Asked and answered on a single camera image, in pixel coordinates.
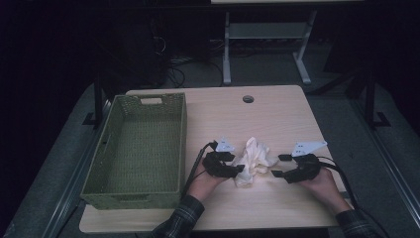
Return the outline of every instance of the plaid shirt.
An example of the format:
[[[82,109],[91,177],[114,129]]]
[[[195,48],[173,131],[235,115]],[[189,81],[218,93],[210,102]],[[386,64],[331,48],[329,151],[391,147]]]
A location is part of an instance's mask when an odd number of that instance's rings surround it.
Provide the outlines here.
[[[203,211],[204,206],[201,202],[195,197],[187,195],[173,211],[170,218],[155,228],[148,237],[188,237]],[[338,214],[336,219],[347,238],[380,237],[358,211],[344,211]]]

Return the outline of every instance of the sleeve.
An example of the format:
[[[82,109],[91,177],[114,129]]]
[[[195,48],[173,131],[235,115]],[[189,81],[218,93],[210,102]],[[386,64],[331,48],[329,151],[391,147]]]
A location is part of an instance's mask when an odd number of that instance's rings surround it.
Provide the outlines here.
[[[194,228],[203,211],[203,204],[195,197],[187,195],[169,219],[155,228],[148,237],[184,237]]]
[[[357,210],[341,212],[337,214],[336,219],[346,238],[381,237]]]

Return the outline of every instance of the white cloth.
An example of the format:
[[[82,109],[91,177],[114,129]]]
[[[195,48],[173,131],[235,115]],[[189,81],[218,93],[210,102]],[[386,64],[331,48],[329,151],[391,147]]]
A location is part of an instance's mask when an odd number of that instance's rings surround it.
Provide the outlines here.
[[[268,167],[278,162],[278,158],[270,158],[266,155],[268,151],[269,147],[257,142],[256,138],[252,137],[248,140],[243,156],[233,161],[233,166],[245,165],[244,170],[235,177],[237,187],[252,184],[256,173],[265,174]]]

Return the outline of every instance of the woven basket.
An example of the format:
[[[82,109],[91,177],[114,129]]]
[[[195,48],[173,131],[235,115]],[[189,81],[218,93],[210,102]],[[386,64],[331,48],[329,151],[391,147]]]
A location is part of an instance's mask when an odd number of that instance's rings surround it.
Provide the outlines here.
[[[184,93],[116,96],[81,197],[97,209],[177,207],[185,141]]]

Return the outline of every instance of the green basket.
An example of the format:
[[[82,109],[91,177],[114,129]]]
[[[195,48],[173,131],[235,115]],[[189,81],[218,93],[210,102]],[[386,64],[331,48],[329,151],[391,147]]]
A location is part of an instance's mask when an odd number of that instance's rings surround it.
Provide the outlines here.
[[[177,207],[185,141],[184,93],[116,96],[81,198],[97,209]]]

